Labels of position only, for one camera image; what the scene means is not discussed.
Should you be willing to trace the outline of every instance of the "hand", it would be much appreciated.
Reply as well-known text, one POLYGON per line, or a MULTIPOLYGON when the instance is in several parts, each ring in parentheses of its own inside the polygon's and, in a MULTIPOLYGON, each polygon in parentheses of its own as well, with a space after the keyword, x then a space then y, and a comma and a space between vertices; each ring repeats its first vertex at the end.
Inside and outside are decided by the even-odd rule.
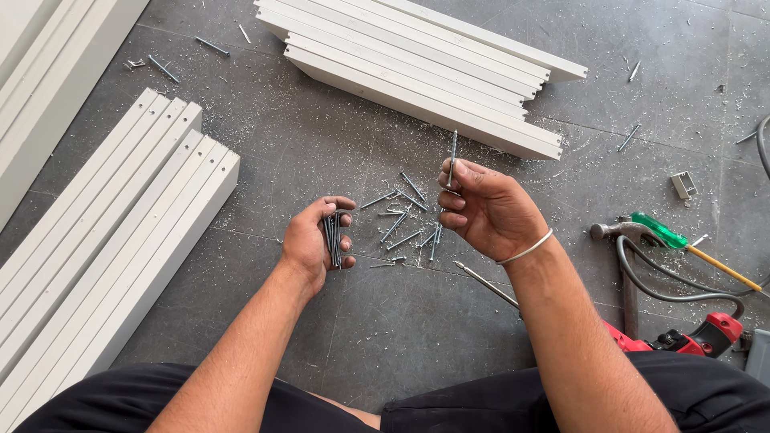
MULTIPOLYGON (((331 255, 326 247, 322 219, 338 208, 353 210, 356 204, 343 196, 321 197, 292 218, 283 235, 283 253, 278 264, 306 280, 306 286, 310 289, 308 300, 321 290, 326 272, 331 270, 331 255)), ((349 213, 340 215, 340 226, 349 227, 353 217, 349 213)), ((350 238, 342 235, 340 249, 347 252, 350 245, 350 238)), ((351 256, 342 258, 343 269, 352 267, 355 263, 356 259, 351 256)))
POLYGON ((452 186, 447 188, 450 160, 444 160, 438 183, 439 215, 473 248, 495 261, 506 260, 535 245, 548 232, 540 210, 513 177, 484 166, 454 160, 452 186))

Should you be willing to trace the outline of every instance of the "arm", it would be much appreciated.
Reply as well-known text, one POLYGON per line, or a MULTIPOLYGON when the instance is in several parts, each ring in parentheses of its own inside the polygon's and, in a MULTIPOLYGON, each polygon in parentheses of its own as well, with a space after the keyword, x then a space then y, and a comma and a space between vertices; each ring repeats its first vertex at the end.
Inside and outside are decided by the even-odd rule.
MULTIPOLYGON (((345 197, 324 197, 291 220, 273 272, 148 431, 259 431, 294 325, 330 268, 320 221, 337 207, 355 206, 345 197)), ((346 213, 340 224, 350 223, 346 213)), ((340 244, 347 251, 350 238, 342 236, 340 244)), ((343 267, 355 262, 344 257, 343 267)))
MULTIPOLYGON (((449 162, 439 184, 446 186, 449 162)), ((510 176, 462 159, 439 204, 441 223, 492 260, 513 257, 548 231, 531 198, 510 176)), ((670 414, 613 342, 555 237, 507 263, 548 402, 559 429, 674 432, 670 414)))

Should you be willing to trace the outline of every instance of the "silver bangle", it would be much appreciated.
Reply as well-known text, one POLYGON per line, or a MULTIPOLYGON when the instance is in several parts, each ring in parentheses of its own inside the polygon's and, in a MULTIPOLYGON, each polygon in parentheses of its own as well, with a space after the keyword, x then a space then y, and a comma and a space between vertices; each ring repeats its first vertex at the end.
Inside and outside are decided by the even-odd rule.
POLYGON ((534 251, 535 248, 539 247, 543 242, 545 242, 551 235, 554 234, 554 229, 548 229, 548 233, 543 236, 542 239, 540 239, 535 245, 530 247, 528 250, 524 251, 523 253, 516 254, 515 256, 511 257, 510 259, 503 260, 501 262, 495 262, 495 264, 506 264, 510 263, 516 259, 521 259, 522 257, 526 256, 527 254, 534 251))

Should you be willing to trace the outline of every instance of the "hammer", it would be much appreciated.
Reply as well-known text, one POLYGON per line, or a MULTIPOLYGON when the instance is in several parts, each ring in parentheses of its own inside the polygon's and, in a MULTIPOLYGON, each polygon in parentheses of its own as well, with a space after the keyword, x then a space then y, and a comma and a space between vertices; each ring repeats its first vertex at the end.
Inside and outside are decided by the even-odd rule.
MULTIPOLYGON (((644 238, 653 247, 666 247, 666 243, 653 233, 644 224, 632 223, 630 216, 619 216, 618 222, 608 226, 607 224, 594 224, 591 226, 591 237, 600 240, 607 237, 625 235, 633 243, 639 244, 644 238)), ((636 270, 636 256, 629 247, 623 247, 628 258, 628 265, 636 270)), ((623 272, 623 321, 625 334, 632 340, 639 338, 639 311, 637 310, 638 288, 628 275, 623 272)))

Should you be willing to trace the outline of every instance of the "fingernail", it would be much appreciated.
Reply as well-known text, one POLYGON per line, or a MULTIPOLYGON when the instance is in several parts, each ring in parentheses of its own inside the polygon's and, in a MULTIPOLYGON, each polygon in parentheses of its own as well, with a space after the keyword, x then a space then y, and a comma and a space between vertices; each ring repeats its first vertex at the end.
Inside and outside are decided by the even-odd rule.
POLYGON ((454 171, 456 171, 457 174, 466 174, 468 173, 468 167, 461 163, 460 160, 456 159, 454 160, 454 171))

